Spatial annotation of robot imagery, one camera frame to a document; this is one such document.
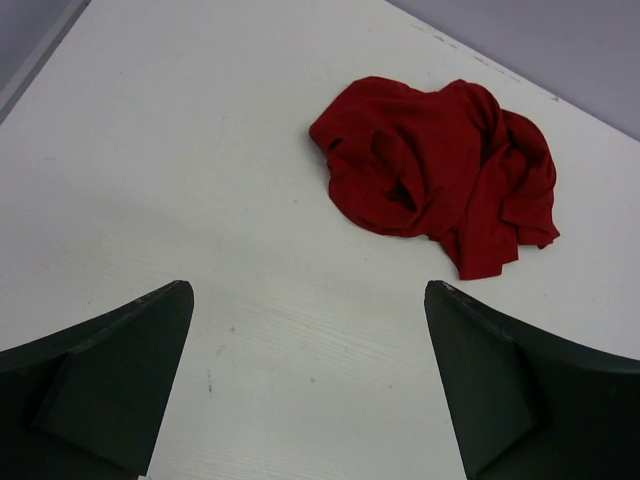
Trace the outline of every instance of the black mark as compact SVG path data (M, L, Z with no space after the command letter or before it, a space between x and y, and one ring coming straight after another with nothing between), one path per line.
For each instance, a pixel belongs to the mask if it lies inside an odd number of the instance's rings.
M213 398L213 382L211 381L211 370L207 370L207 389L209 390L209 395Z
M425 33L427 31L424 27L421 27L420 25L411 25L411 28L415 28L416 30L420 30L421 32L425 32Z

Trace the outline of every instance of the white table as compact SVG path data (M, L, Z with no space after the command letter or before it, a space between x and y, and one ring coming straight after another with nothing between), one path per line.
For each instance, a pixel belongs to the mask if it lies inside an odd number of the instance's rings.
M463 479L422 306L455 270L349 223L306 134L370 74L539 125L562 237L460 286L640 358L640 144L382 0L94 0L0 126L0 350L186 279L153 480Z

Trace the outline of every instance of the crumpled red shirt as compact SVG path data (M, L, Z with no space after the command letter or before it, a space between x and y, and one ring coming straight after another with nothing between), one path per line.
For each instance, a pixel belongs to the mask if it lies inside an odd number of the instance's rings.
M556 170L526 118L480 85L424 93L368 77L309 129L328 155L329 196L351 221L383 235L428 235L462 280L500 275L518 244L550 244Z

